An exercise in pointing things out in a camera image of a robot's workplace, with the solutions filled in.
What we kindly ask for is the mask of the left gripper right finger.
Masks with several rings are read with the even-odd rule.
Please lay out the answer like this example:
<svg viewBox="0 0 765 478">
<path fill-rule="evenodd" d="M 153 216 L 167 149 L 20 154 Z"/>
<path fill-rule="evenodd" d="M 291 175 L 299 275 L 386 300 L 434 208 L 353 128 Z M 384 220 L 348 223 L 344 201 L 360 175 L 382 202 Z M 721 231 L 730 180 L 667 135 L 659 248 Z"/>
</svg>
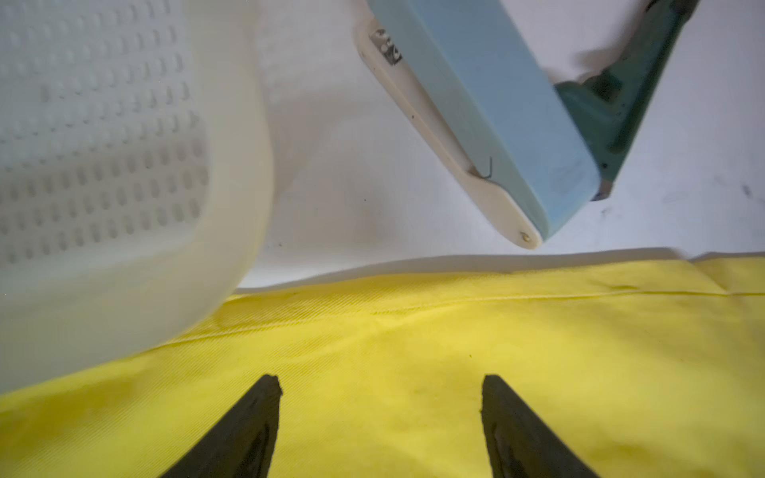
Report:
<svg viewBox="0 0 765 478">
<path fill-rule="evenodd" d="M 481 420 L 494 477 L 597 475 L 500 376 L 484 378 Z"/>
</svg>

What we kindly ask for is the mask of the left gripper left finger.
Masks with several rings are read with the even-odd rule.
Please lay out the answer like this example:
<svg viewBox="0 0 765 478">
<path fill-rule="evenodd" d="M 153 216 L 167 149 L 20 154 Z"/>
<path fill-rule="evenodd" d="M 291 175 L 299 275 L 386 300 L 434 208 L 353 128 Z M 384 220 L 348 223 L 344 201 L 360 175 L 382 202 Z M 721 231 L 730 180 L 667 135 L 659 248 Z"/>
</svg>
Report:
<svg viewBox="0 0 765 478">
<path fill-rule="evenodd" d="M 276 446 L 281 396 L 276 376 L 259 378 L 163 476 L 266 477 Z"/>
</svg>

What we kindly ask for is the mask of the yellow trousers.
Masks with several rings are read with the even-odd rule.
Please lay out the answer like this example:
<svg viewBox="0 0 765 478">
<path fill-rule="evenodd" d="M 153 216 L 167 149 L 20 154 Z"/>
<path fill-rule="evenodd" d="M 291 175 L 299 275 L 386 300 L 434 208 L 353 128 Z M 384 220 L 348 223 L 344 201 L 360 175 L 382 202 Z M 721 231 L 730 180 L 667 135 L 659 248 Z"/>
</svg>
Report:
<svg viewBox="0 0 765 478">
<path fill-rule="evenodd" d="M 261 378 L 274 477 L 487 477 L 501 376 L 597 473 L 764 473 L 764 261 L 400 275 L 228 299 L 183 335 L 1 398 L 5 477 L 155 477 Z"/>
</svg>

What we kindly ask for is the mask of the white plastic basket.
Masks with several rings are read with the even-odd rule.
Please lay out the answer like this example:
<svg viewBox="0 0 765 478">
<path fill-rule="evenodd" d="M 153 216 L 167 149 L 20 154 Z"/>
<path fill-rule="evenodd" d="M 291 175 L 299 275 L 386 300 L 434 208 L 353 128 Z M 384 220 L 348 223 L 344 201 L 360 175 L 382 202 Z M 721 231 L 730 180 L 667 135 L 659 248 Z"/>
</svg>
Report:
<svg viewBox="0 0 765 478">
<path fill-rule="evenodd" d="M 252 1 L 1 5 L 1 388 L 216 309 L 275 189 Z"/>
</svg>

